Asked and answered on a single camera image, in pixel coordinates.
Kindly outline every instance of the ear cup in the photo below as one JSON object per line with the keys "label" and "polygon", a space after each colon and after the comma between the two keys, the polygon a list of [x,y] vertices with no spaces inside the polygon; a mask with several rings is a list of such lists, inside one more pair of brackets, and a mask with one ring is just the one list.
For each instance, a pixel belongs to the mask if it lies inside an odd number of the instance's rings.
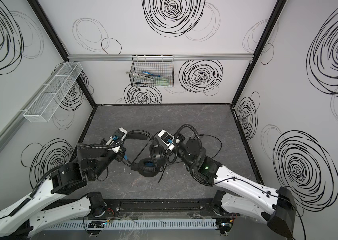
{"label": "ear cup", "polygon": [[166,163],[166,157],[165,157],[165,149],[163,146],[158,145],[154,147],[153,145],[150,145],[150,155],[153,159],[153,164],[156,168],[160,168],[165,165]]}
{"label": "ear cup", "polygon": [[150,158],[144,158],[138,163],[138,173],[144,177],[154,177],[159,171]]}

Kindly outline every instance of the black wire basket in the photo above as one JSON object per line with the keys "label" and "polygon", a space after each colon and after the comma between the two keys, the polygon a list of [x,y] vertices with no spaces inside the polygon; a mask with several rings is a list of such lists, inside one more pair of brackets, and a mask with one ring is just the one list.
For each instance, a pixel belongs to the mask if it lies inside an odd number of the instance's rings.
{"label": "black wire basket", "polygon": [[174,81],[172,55],[133,55],[129,74],[132,86],[147,84],[154,87],[172,88]]}

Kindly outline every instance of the mesh basket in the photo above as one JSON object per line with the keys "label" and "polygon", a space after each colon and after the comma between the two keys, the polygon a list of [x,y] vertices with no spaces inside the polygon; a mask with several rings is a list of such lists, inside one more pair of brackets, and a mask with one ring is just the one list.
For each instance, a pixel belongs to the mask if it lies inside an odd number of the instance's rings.
{"label": "mesh basket", "polygon": [[25,111],[29,122],[48,122],[82,71],[79,62],[66,62]]}
{"label": "mesh basket", "polygon": [[143,55],[132,56],[132,67],[129,78],[132,86],[148,84],[154,87],[173,87],[174,69],[172,55]]}

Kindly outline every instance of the white wire basket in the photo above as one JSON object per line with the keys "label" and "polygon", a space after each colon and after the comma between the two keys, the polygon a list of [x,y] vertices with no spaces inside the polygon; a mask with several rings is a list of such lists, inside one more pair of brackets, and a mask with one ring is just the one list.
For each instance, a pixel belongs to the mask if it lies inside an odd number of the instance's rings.
{"label": "white wire basket", "polygon": [[25,111],[29,122],[48,122],[82,72],[79,62],[65,62]]}

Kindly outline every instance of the dark gray table surface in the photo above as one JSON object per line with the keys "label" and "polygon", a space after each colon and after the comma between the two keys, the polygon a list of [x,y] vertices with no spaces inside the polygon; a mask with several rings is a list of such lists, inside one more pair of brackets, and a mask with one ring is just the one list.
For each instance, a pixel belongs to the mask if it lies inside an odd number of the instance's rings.
{"label": "dark gray table surface", "polygon": [[[84,143],[99,143],[108,139],[118,128],[127,131],[143,129],[155,134],[161,129],[174,134],[182,125],[193,125],[200,134],[218,137],[222,149],[214,158],[236,173],[256,181],[248,160],[233,115],[228,105],[184,105],[184,106],[99,106],[85,136]],[[185,128],[185,137],[193,136]],[[202,136],[202,144],[208,156],[219,150],[218,140]],[[138,154],[147,140],[127,140],[124,147],[130,161]],[[148,148],[137,159],[149,157]],[[99,179],[104,179],[106,170]],[[109,165],[109,176],[103,181],[89,182],[67,198],[77,199],[87,192],[100,191],[104,199],[185,199],[213,198],[219,187],[206,187],[197,183],[186,171],[182,163],[167,167],[161,182],[159,173],[146,178],[130,170],[122,162],[113,161]]]}

